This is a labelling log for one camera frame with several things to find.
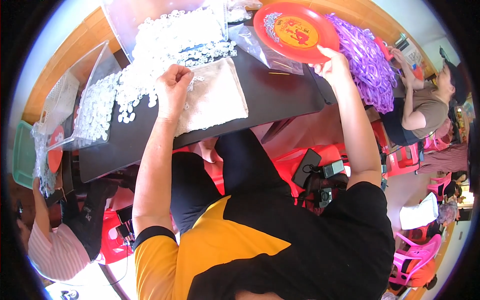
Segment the black cap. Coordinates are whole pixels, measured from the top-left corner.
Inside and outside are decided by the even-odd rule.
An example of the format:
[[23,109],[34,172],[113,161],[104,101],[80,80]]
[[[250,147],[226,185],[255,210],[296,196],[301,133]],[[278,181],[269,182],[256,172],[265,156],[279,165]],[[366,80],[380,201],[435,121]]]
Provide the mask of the black cap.
[[463,78],[460,70],[451,62],[445,60],[445,64],[450,70],[450,77],[453,79],[451,82],[455,87],[455,94],[453,99],[456,100],[458,105],[463,105],[467,99],[467,88],[465,87],[465,79]]

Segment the red plastic plate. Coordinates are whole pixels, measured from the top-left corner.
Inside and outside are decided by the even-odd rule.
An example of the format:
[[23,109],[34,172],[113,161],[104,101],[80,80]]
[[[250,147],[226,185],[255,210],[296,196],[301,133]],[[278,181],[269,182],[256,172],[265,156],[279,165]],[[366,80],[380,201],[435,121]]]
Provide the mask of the red plastic plate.
[[[282,13],[275,21],[273,31],[280,39],[275,42],[268,36],[264,19],[271,13]],[[274,51],[289,59],[303,63],[324,63],[330,59],[322,55],[317,45],[339,50],[338,34],[332,23],[317,12],[301,4],[278,2],[262,7],[253,19],[259,38]]]
[[[55,131],[53,132],[50,143],[48,145],[49,147],[57,143],[56,137],[59,137],[61,139],[64,138],[63,127],[61,125],[55,128]],[[59,169],[62,155],[63,149],[61,146],[54,148],[48,152],[48,167],[50,168],[50,171],[52,173],[57,172],[57,170]]]

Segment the yellow and black shirt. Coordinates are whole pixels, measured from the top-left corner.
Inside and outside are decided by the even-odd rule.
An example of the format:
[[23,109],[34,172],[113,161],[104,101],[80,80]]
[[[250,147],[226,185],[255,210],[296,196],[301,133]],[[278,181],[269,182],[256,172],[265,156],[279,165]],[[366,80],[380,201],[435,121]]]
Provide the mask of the yellow and black shirt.
[[379,299],[395,252],[382,190],[360,182],[321,216],[256,193],[212,204],[181,236],[160,226],[135,242],[144,299],[235,299],[241,290],[283,299]]

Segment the white towel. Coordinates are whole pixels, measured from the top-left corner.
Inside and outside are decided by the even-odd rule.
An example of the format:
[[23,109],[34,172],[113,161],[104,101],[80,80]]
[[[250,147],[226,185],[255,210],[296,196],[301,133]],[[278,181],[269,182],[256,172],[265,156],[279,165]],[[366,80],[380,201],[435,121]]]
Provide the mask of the white towel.
[[402,229],[414,229],[427,225],[438,217],[437,197],[431,192],[416,206],[404,206],[400,210]]
[[248,117],[245,95],[231,58],[192,68],[192,71],[204,80],[195,81],[193,90],[187,93],[186,109],[180,115],[175,136]]

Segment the green plastic basket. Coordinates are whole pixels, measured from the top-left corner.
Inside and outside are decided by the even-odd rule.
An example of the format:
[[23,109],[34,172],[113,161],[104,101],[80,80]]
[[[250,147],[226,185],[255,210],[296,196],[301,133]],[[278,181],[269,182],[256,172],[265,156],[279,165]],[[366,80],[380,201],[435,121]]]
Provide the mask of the green plastic basket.
[[16,183],[32,189],[33,170],[35,168],[35,141],[30,134],[32,126],[20,121],[15,133],[13,144],[13,180]]

